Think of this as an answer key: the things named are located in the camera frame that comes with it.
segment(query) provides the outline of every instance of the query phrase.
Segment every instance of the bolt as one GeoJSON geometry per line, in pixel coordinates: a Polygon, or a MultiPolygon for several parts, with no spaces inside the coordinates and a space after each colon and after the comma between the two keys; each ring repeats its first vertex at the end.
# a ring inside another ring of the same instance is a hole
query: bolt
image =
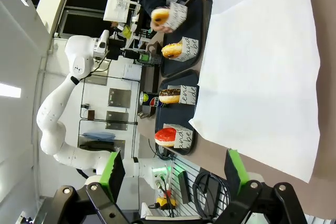
{"type": "Polygon", "coordinates": [[[253,182],[253,183],[251,184],[251,187],[252,187],[252,188],[257,188],[257,187],[258,187],[258,184],[255,183],[255,182],[253,182]]]}
{"type": "Polygon", "coordinates": [[[280,191],[284,191],[284,190],[286,190],[286,187],[284,185],[280,185],[279,189],[280,189],[280,191]]]}

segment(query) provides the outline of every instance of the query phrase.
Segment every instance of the hand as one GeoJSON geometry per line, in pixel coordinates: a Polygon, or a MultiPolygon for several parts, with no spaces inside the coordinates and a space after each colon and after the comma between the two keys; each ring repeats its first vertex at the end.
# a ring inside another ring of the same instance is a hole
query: hand
{"type": "Polygon", "coordinates": [[[163,25],[158,25],[158,24],[156,24],[154,22],[151,22],[151,28],[154,31],[158,31],[158,32],[161,32],[161,33],[166,33],[166,34],[169,34],[169,33],[173,32],[173,29],[171,29],[169,27],[165,27],[163,25]]]}

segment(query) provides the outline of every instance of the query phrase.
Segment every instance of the brown tabletop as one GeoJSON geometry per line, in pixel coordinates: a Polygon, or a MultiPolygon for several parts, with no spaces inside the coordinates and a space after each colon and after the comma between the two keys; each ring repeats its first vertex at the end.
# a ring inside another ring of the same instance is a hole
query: brown tabletop
{"type": "MultiPolygon", "coordinates": [[[[267,185],[289,182],[293,185],[306,214],[322,219],[336,218],[336,4],[335,0],[311,0],[316,24],[321,68],[317,81],[320,143],[313,175],[307,184],[252,158],[241,155],[248,172],[261,174],[267,185]]],[[[163,35],[153,41],[162,43],[163,35]]],[[[192,67],[200,71],[202,56],[192,67]]],[[[139,120],[140,134],[154,139],[155,115],[139,120]]],[[[197,134],[190,154],[183,156],[194,164],[219,176],[224,175],[226,147],[207,141],[197,134]]]]}

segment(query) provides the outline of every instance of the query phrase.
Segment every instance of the cardboard box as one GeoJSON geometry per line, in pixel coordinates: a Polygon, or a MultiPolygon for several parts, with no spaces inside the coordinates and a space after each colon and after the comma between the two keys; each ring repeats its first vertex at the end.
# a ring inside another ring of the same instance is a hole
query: cardboard box
{"type": "Polygon", "coordinates": [[[181,90],[179,103],[196,105],[197,87],[190,87],[185,85],[179,85],[179,86],[168,85],[167,89],[181,90]]]}
{"type": "Polygon", "coordinates": [[[176,30],[187,19],[188,7],[175,2],[170,2],[169,18],[163,25],[176,30]]]}
{"type": "Polygon", "coordinates": [[[178,124],[163,124],[163,128],[176,129],[174,148],[190,148],[193,141],[193,131],[178,124]]]}
{"type": "Polygon", "coordinates": [[[172,60],[183,62],[183,61],[190,60],[197,56],[198,49],[199,49],[197,39],[190,39],[190,38],[183,37],[181,42],[182,42],[182,53],[180,56],[172,60]]]}

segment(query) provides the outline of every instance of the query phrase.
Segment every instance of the white robotic arm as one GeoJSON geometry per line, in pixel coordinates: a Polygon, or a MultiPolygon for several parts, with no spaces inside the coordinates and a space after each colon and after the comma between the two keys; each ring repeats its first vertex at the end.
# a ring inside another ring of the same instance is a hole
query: white robotic arm
{"type": "Polygon", "coordinates": [[[65,142],[66,128],[59,118],[69,97],[80,79],[88,76],[93,67],[93,59],[104,58],[107,51],[109,31],[105,30],[99,39],[88,36],[69,38],[65,53],[69,60],[70,74],[42,103],[37,113],[37,125],[42,131],[41,149],[65,165],[78,169],[94,168],[102,174],[110,153],[91,152],[68,145],[65,142]]]}

